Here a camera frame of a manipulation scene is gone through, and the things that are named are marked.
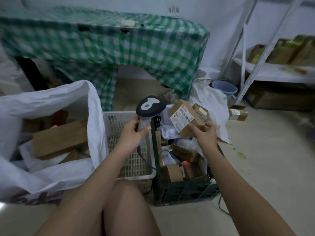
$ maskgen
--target green checkered tablecloth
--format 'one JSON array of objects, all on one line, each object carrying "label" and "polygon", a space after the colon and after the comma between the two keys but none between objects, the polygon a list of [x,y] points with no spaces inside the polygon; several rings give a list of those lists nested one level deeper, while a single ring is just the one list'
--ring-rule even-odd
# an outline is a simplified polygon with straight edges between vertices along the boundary
[{"label": "green checkered tablecloth", "polygon": [[[134,20],[134,27],[121,26]],[[10,58],[41,58],[73,81],[86,79],[110,111],[119,64],[143,67],[187,99],[209,38],[202,25],[164,16],[72,7],[0,13]]]}]

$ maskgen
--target tiled floor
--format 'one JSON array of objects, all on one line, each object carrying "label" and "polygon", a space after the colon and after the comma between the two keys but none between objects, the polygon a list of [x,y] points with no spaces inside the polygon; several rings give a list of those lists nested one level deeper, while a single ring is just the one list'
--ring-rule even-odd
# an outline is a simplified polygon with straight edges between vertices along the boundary
[{"label": "tiled floor", "polygon": [[[248,111],[246,121],[228,121],[233,146],[222,146],[223,152],[297,235],[314,235],[315,144],[305,139],[307,127],[298,124],[303,115],[251,108]],[[239,158],[237,152],[246,159]],[[217,204],[218,198],[151,208],[165,236],[195,235],[196,231],[206,236],[238,235],[231,218]],[[0,212],[0,234],[33,235],[52,210],[53,206],[7,206]]]}]

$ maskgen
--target package pile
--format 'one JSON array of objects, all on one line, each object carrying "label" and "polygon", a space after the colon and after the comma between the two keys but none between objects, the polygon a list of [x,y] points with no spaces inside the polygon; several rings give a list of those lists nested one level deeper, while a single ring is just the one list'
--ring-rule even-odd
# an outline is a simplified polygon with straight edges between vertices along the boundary
[{"label": "package pile", "polygon": [[[264,45],[256,45],[248,56],[247,62],[256,64],[264,49]],[[297,35],[293,39],[279,39],[266,62],[315,66],[315,36]],[[303,69],[296,69],[295,71],[304,73]]]},{"label": "package pile", "polygon": [[68,112],[24,119],[20,139],[11,162],[30,172],[90,157],[87,120],[68,119]]},{"label": "package pile", "polygon": [[208,179],[207,162],[193,132],[188,128],[191,123],[205,131],[204,122],[208,119],[207,109],[198,104],[191,106],[182,99],[174,105],[168,105],[163,111],[163,125],[156,132],[163,182],[179,182],[198,177]]}]

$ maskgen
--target black cable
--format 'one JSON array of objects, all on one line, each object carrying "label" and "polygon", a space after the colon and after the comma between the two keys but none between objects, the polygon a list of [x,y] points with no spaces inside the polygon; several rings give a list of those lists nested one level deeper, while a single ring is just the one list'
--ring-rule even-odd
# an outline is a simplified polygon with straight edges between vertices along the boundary
[{"label": "black cable", "polygon": [[225,210],[223,210],[221,207],[220,207],[220,202],[221,202],[221,198],[222,198],[222,195],[220,195],[220,199],[219,199],[219,209],[222,210],[224,213],[226,213],[227,215],[230,215],[228,212],[226,212]]},{"label": "black cable", "polygon": [[151,167],[152,169],[156,170],[156,168],[154,168],[153,166],[151,166],[151,165],[143,158],[142,153],[141,153],[141,147],[140,147],[140,146],[137,147],[137,152],[138,152],[140,158],[148,165],[148,167]]}]

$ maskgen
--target bucket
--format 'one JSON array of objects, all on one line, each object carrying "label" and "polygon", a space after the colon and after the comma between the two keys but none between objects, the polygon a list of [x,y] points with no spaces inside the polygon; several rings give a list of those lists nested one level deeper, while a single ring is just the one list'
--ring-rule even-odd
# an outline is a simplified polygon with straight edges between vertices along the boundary
[{"label": "bucket", "polygon": [[212,87],[214,89],[221,90],[227,99],[230,99],[234,93],[237,92],[237,87],[229,82],[216,80],[212,82]]}]

